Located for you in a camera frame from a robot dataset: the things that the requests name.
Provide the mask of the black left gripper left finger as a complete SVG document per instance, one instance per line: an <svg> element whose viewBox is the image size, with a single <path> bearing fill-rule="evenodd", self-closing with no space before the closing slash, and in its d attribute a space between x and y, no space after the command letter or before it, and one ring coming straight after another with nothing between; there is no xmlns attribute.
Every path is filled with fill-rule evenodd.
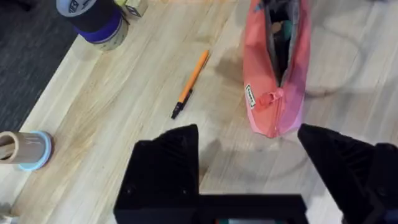
<svg viewBox="0 0 398 224"><path fill-rule="evenodd" d="M199 194L198 127L135 143L113 208L117 223L191 223Z"/></svg>

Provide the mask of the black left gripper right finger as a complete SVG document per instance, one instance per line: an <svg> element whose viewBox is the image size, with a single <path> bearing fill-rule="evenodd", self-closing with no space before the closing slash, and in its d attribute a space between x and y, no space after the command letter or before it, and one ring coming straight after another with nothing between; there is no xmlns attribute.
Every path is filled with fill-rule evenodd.
<svg viewBox="0 0 398 224"><path fill-rule="evenodd" d="M309 124L297 136L342 212L342 223L397 224L397 146Z"/></svg>

